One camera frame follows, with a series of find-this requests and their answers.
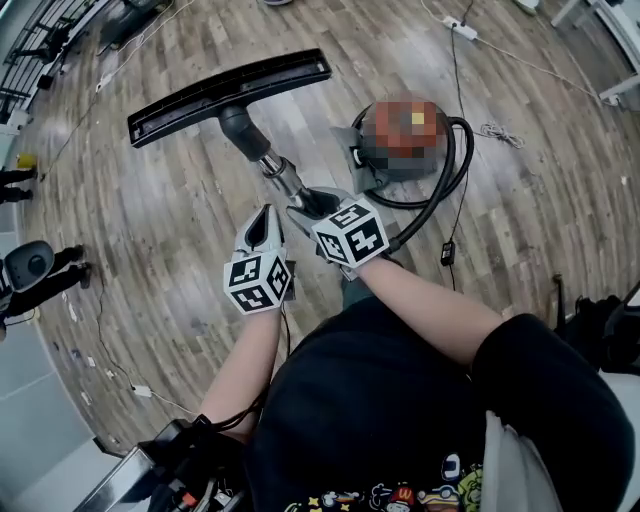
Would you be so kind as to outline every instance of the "wooden floor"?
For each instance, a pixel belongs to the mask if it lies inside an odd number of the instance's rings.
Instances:
[[[466,8],[460,1],[425,2],[437,15],[459,18]],[[566,34],[552,29],[549,19],[558,9],[558,2],[546,1],[540,16],[531,18],[507,0],[477,0],[468,21],[493,44],[584,87],[602,90],[628,75],[598,22]],[[124,62],[135,46],[97,58],[97,34],[83,45],[70,59],[69,73],[40,93],[35,121],[19,141],[20,149],[38,153],[41,172],[86,111],[102,73]],[[236,229],[265,202],[281,211],[285,203],[221,136],[216,121],[137,150],[129,143],[127,116],[222,70],[318,46],[333,66],[330,81],[250,108],[309,186],[351,189],[329,128],[348,125],[376,99],[413,90],[449,115],[460,113],[450,33],[430,19],[420,0],[296,0],[280,8],[258,0],[196,0],[98,95],[24,208],[26,240],[42,238],[56,249],[89,246],[104,277],[102,335],[112,357],[134,383],[191,410],[241,327],[221,283]],[[457,38],[456,49],[474,128],[495,120],[526,140],[516,150],[476,138],[455,237],[458,287],[504,315],[545,316],[557,271],[566,279],[568,305],[581,294],[624,294],[640,277],[640,115],[599,105],[478,43]],[[430,186],[428,180],[407,183],[389,194],[419,199]],[[418,274],[446,286],[450,277],[439,255],[461,192],[438,207],[404,255]],[[390,229],[413,216],[383,213]],[[286,220],[285,232],[298,261],[298,299],[288,306],[298,342],[339,310],[339,281]],[[125,451],[185,413],[133,395],[109,362],[96,323],[101,289],[95,279],[88,291],[68,292],[77,322],[61,298],[43,305],[39,322],[90,426],[110,449]],[[72,349],[84,359],[74,359]],[[97,368],[89,367],[87,356]],[[106,369],[116,376],[109,379]],[[93,400],[90,406],[81,391]]]

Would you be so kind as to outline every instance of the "black hose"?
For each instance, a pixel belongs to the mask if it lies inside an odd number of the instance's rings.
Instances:
[[[370,107],[364,109],[358,117],[354,120],[352,127],[356,129],[360,129],[360,125],[364,116]],[[387,199],[383,197],[373,190],[367,190],[364,194],[372,201],[386,206],[388,208],[394,208],[398,210],[416,210],[422,208],[422,211],[416,216],[415,219],[411,221],[411,223],[404,228],[397,236],[393,237],[389,240],[389,249],[387,249],[387,253],[391,254],[396,252],[400,247],[406,244],[417,232],[418,230],[427,222],[429,217],[433,215],[434,210],[438,206],[438,204],[446,199],[460,184],[465,174],[469,170],[469,165],[471,164],[471,159],[473,158],[473,152],[475,149],[475,142],[473,139],[473,130],[467,121],[462,117],[444,117],[446,122],[444,123],[445,134],[447,137],[447,156],[445,158],[444,168],[442,169],[442,174],[440,175],[440,179],[434,189],[431,197],[428,199],[423,199],[422,201],[394,201],[392,199]],[[466,153],[464,156],[464,160],[460,169],[453,175],[453,167],[456,160],[456,139],[453,133],[453,126],[460,126],[465,132],[466,139]]]

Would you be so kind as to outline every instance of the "power strip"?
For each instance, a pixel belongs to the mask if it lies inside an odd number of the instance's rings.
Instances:
[[[451,28],[453,27],[453,31],[457,32],[461,36],[467,38],[469,41],[473,41],[476,37],[478,37],[478,32],[473,30],[468,24],[464,27],[462,26],[462,22],[458,21],[451,16],[447,16],[442,20],[442,23],[445,27]]]

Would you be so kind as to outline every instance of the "hand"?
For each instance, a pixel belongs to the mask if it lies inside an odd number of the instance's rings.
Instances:
[[[355,202],[355,199],[346,191],[339,188],[318,187],[309,189],[311,200],[314,206],[321,213],[314,214],[303,208],[295,206],[287,207],[287,215],[291,221],[300,229],[307,238],[318,244],[318,248],[322,251],[318,239],[313,232],[313,226],[318,222],[326,219],[329,215],[333,215],[338,210],[346,208]]]

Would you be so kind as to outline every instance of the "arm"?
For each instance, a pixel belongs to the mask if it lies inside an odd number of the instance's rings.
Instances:
[[[280,310],[250,315],[240,338],[204,397],[200,413],[212,423],[224,421],[249,407],[271,380],[280,336]],[[257,415],[249,414],[230,435],[247,442]]]
[[[471,366],[502,317],[464,295],[373,258],[356,272],[369,289],[423,339],[453,361]]]

